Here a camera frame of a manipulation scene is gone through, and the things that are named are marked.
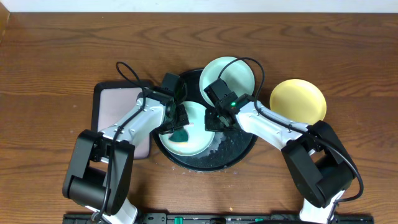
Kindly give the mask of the green yellow sponge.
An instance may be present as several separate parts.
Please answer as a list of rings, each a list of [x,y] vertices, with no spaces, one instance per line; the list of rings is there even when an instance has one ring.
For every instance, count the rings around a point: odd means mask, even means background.
[[[186,143],[188,142],[188,139],[188,132],[183,128],[174,131],[168,138],[170,142],[174,143]]]

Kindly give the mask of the yellow plate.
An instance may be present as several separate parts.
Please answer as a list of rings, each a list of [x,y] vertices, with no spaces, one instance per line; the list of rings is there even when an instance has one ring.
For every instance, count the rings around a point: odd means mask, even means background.
[[[290,79],[278,84],[270,96],[270,108],[288,119],[315,124],[326,116],[323,93],[312,83]]]

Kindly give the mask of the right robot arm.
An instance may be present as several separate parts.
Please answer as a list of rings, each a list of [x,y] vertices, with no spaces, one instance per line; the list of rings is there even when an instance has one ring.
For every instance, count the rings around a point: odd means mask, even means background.
[[[240,130],[280,150],[294,184],[304,197],[300,219],[330,223],[358,168],[333,128],[324,121],[296,122],[252,98],[234,100],[205,112],[209,131]]]

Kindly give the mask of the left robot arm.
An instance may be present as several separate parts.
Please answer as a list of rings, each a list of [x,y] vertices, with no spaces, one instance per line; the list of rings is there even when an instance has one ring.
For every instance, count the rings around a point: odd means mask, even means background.
[[[143,89],[133,109],[100,132],[76,140],[62,194],[94,213],[93,223],[134,223],[138,210],[127,199],[134,152],[156,131],[172,133],[188,123],[181,90]]]

